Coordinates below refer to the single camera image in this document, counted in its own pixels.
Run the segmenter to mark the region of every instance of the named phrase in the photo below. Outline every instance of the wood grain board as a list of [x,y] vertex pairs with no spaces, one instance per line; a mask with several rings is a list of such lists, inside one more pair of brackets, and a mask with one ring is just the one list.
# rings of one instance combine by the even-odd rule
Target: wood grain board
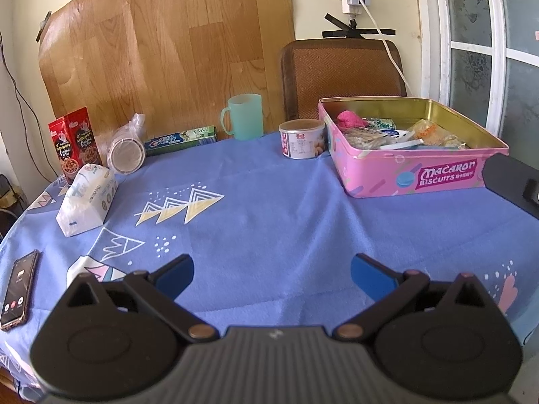
[[56,117],[86,106],[103,155],[146,114],[147,137],[215,125],[237,94],[263,97],[264,129],[285,121],[279,59],[294,40],[291,0],[73,0],[41,36]]

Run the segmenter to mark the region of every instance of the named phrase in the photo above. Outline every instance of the black cable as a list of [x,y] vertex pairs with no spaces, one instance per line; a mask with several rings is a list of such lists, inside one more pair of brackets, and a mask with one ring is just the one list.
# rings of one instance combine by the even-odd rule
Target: black cable
[[526,337],[524,337],[524,340],[522,341],[522,346],[524,346],[526,343],[528,343],[528,340],[531,337],[531,335],[534,333],[534,331],[535,331],[535,328],[533,330],[531,330]]
[[28,106],[28,109],[30,109],[30,111],[32,111],[32,114],[33,114],[34,118],[36,119],[36,123],[37,123],[37,126],[38,126],[39,136],[41,138],[41,146],[43,148],[43,153],[45,154],[45,159],[47,160],[47,164],[51,168],[52,172],[55,174],[56,177],[58,177],[58,174],[56,173],[55,168],[51,165],[51,162],[50,162],[49,157],[47,155],[47,150],[45,149],[45,142],[43,141],[43,134],[42,134],[42,131],[41,131],[41,126],[39,124],[39,119],[37,118],[37,114],[34,111],[34,109],[32,108],[32,106],[30,106],[30,104],[26,101],[26,99],[24,98],[22,93],[19,91],[19,89],[17,88],[17,83],[15,82],[14,77],[11,75],[11,72],[9,71],[9,68],[7,67],[7,63],[5,61],[5,56],[4,56],[4,46],[3,46],[3,42],[2,42],[2,32],[1,31],[0,31],[0,44],[2,45],[2,50],[1,50],[1,52],[2,52],[2,61],[4,63],[4,66],[5,66],[5,69],[6,69],[7,73],[9,74],[9,77],[11,78],[11,81],[13,82],[13,85],[15,87],[15,91],[17,91],[15,93],[15,95],[17,95],[17,93],[18,93],[18,95],[20,95],[21,98],[23,99],[24,103],[26,103],[26,106]]
[[2,62],[4,64],[4,67],[7,71],[7,74],[9,75],[12,83],[13,83],[13,87],[15,88],[15,98],[17,99],[17,103],[19,104],[19,110],[21,111],[21,118],[22,118],[22,121],[23,121],[23,127],[24,127],[24,138],[25,138],[25,141],[26,141],[26,147],[28,148],[28,153],[30,155],[30,159],[32,160],[33,164],[34,164],[34,167],[36,168],[36,170],[38,171],[38,173],[40,174],[40,176],[45,179],[47,182],[51,182],[50,179],[48,179],[42,172],[41,170],[39,169],[39,167],[37,166],[36,164],[36,161],[34,160],[33,158],[33,155],[32,155],[32,151],[30,150],[30,144],[28,143],[28,129],[26,128],[26,122],[24,120],[24,113],[23,113],[23,106],[21,105],[21,101],[19,99],[19,95],[21,96],[21,98],[23,99],[24,103],[26,103],[26,105],[28,106],[28,108],[32,111],[33,115],[34,115],[34,118],[36,119],[36,122],[37,122],[37,126],[38,126],[38,129],[39,129],[39,136],[41,138],[41,145],[43,147],[43,153],[45,154],[45,158],[47,159],[47,163],[49,165],[49,167],[51,168],[51,170],[55,173],[55,176],[58,177],[57,173],[56,173],[56,170],[52,167],[50,161],[49,161],[49,158],[47,156],[47,151],[45,149],[45,142],[43,141],[43,134],[42,134],[42,131],[41,131],[41,126],[39,125],[39,120],[37,118],[37,115],[36,113],[34,112],[34,110],[32,109],[32,107],[28,104],[28,102],[26,101],[26,99],[24,98],[24,96],[21,94],[21,92],[19,91],[19,89],[17,88],[17,82],[15,81],[13,75],[11,74],[9,68],[7,67],[7,62],[5,60],[5,55],[4,55],[4,42],[3,42],[3,38],[2,38],[2,32],[0,31],[0,54],[2,56]]
[[37,126],[38,126],[38,129],[39,129],[39,136],[41,138],[41,146],[43,147],[43,153],[45,154],[45,158],[47,159],[47,164],[49,165],[49,167],[51,168],[52,172],[55,174],[56,177],[58,177],[58,174],[56,173],[56,170],[55,168],[51,165],[51,162],[49,160],[49,156],[47,155],[47,150],[45,149],[45,142],[43,141],[43,133],[41,131],[41,126],[39,125],[39,119],[37,118],[37,114],[36,112],[32,109],[32,106],[30,106],[28,104],[28,102],[26,101],[26,99],[24,98],[24,96],[21,94],[21,92],[19,91],[19,89],[17,88],[17,86],[15,86],[15,89],[17,90],[17,92],[19,93],[19,95],[21,96],[21,99],[23,99],[24,103],[26,103],[26,106],[28,106],[28,109],[30,109],[32,111],[32,114],[34,116],[34,118],[36,119],[36,123],[37,123]]
[[19,397],[19,400],[20,400],[22,403],[24,403],[23,397],[21,397],[21,382],[20,382],[19,380],[15,379],[15,378],[13,378],[13,388],[17,391],[17,395],[18,395],[18,397]]

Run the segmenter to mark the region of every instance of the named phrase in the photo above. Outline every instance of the blue tablecloth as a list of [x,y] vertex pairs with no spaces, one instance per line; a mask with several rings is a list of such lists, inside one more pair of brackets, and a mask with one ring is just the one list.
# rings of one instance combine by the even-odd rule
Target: blue tablecloth
[[331,331],[371,304],[350,277],[357,252],[438,280],[475,272],[521,341],[539,323],[539,222],[486,189],[353,199],[327,154],[287,159],[276,134],[151,157],[118,179],[102,227],[63,236],[60,179],[2,242],[2,295],[13,262],[41,251],[30,320],[0,332],[0,362],[23,384],[35,383],[31,343],[76,273],[117,279],[181,253],[193,257],[195,279],[176,302],[221,333],[229,325]]

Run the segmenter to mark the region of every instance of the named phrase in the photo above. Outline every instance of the tissue pack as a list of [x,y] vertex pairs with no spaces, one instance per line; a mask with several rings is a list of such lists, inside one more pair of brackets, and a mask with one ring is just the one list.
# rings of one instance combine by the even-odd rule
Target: tissue pack
[[103,225],[117,188],[108,168],[96,164],[81,168],[56,216],[64,235],[71,237]]

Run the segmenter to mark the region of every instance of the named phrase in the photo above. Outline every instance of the can label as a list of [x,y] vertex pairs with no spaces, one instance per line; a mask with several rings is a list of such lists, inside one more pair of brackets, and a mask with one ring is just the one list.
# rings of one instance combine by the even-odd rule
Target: can label
[[316,158],[325,150],[324,129],[281,132],[282,154],[292,159]]

